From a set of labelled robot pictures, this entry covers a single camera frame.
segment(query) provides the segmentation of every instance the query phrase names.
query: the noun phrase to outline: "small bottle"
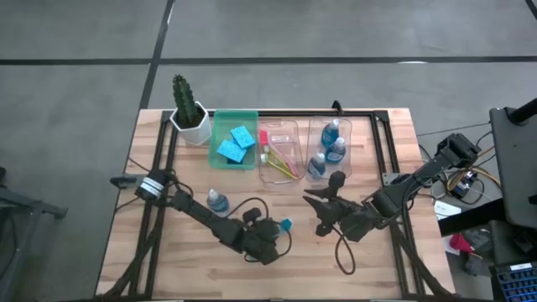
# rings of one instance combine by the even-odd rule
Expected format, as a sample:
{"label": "small bottle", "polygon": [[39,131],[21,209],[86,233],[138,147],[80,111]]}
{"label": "small bottle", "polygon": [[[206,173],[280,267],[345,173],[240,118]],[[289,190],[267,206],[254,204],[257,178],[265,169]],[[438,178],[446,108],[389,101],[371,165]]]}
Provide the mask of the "small bottle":
{"label": "small bottle", "polygon": [[326,171],[325,155],[322,153],[316,154],[308,163],[308,172],[314,177],[321,177]]}
{"label": "small bottle", "polygon": [[345,157],[345,139],[337,138],[336,141],[326,149],[326,162],[337,164]]}
{"label": "small bottle", "polygon": [[226,211],[229,210],[229,200],[227,200],[227,197],[213,189],[209,190],[207,205],[217,215],[224,215],[226,214]]}
{"label": "small bottle", "polygon": [[339,138],[339,120],[334,118],[325,126],[321,134],[321,143],[325,148],[330,147]]}

